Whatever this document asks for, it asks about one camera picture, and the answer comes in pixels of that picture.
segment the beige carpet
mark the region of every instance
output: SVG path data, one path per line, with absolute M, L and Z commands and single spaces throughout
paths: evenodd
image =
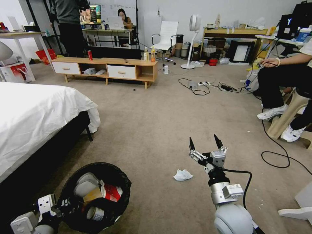
M 206 96 L 195 96 L 178 83 L 178 78 L 189 78 L 241 87 L 246 67 L 206 65 L 187 71 L 180 68 L 184 62 L 179 59 L 176 65 L 168 63 L 170 74 L 159 71 L 157 81 L 147 90 L 141 84 L 105 85 L 85 77 L 65 83 L 63 75 L 54 74 L 49 66 L 32 65 L 37 79 L 34 83 L 76 88 L 98 104 L 101 118 L 94 141 L 89 142 L 86 136 L 80 138 L 56 168 L 43 194 L 55 192 L 59 196 L 75 170 L 91 162 L 108 162 L 121 168 L 131 180 L 131 198 L 118 222 L 101 233 L 217 233 L 209 178 L 202 166 L 188 156 L 190 136 L 198 151 L 209 152 L 216 150 L 216 133 L 229 148 L 225 168 L 253 173 L 246 203 L 263 231 L 310 233 L 312 227 L 307 221 L 279 217 L 277 213 L 278 209 L 298 208 L 294 196 L 311 181 L 311 176 L 296 162 L 287 169 L 278 169 L 262 161 L 260 154 L 264 150 L 283 152 L 266 137 L 256 118 L 261 102 L 251 94 L 243 94 L 245 91 L 234 94 L 213 88 Z M 312 170 L 311 151 L 305 149 L 304 140 L 279 143 Z M 274 164 L 287 163 L 281 156 L 267 158 Z M 194 177 L 177 182 L 173 179 L 177 169 L 187 169 Z M 227 176 L 245 188 L 247 175 Z M 59 231 L 78 233 L 64 223 Z

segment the robotic hand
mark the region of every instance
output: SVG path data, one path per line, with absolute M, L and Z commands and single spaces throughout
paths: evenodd
M 241 205 L 234 204 L 244 193 L 240 184 L 230 185 L 223 168 L 227 147 L 214 135 L 217 151 L 203 153 L 195 150 L 193 141 L 189 138 L 189 156 L 204 166 L 209 176 L 208 185 L 211 188 L 211 198 L 217 211 L 214 225 L 221 234 L 252 234 L 263 233 L 253 221 L 249 212 Z

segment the white drawer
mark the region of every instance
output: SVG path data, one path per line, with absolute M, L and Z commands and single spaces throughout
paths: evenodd
M 80 74 L 78 63 L 52 62 L 56 73 Z
M 136 68 L 126 66 L 112 66 L 108 65 L 108 74 L 110 77 L 136 79 Z

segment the whiteboard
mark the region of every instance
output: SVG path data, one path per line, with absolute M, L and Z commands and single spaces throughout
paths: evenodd
M 137 25 L 136 0 L 90 0 L 90 5 L 101 5 L 101 18 L 107 22 L 107 17 L 118 16 L 120 8 L 124 9 L 126 16 L 130 17 L 133 25 Z

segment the white sneaker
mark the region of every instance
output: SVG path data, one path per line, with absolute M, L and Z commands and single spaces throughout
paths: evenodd
M 274 117 L 276 115 L 283 114 L 286 111 L 287 108 L 288 108 L 288 105 L 284 104 L 281 107 L 268 109 L 265 112 L 262 112 L 262 113 L 258 114 L 257 117 L 258 117 L 258 119 L 261 119 L 261 120 L 271 119 L 272 117 Z
M 305 127 L 298 130 L 293 130 L 292 127 L 289 125 L 280 137 L 287 142 L 293 142 L 299 139 L 304 129 Z

